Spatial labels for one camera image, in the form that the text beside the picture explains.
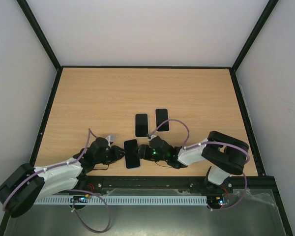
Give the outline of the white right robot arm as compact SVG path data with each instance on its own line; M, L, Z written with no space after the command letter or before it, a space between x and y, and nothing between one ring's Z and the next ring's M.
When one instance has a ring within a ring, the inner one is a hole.
M217 131L211 131L203 141L190 145L173 147L159 136L152 135L148 145L134 150L139 159L164 161L174 169L186 168L194 163L208 161L209 168L205 188L214 193L231 175L243 174L244 166L250 161L249 145L241 140Z

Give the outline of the blue-edged black phone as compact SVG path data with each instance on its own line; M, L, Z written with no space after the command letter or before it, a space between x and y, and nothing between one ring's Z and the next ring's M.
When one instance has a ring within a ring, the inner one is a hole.
M169 122L164 122L169 119L168 110L158 108L155 110L156 128L158 132L168 132L170 130Z

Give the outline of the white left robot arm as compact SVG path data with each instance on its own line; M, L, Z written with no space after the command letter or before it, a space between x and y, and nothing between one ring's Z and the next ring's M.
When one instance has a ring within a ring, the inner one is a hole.
M55 193L71 190L98 164L111 165L122 159L124 149L108 138L96 138L66 161L43 167L19 166L1 185L0 202L12 218L29 211L35 202Z

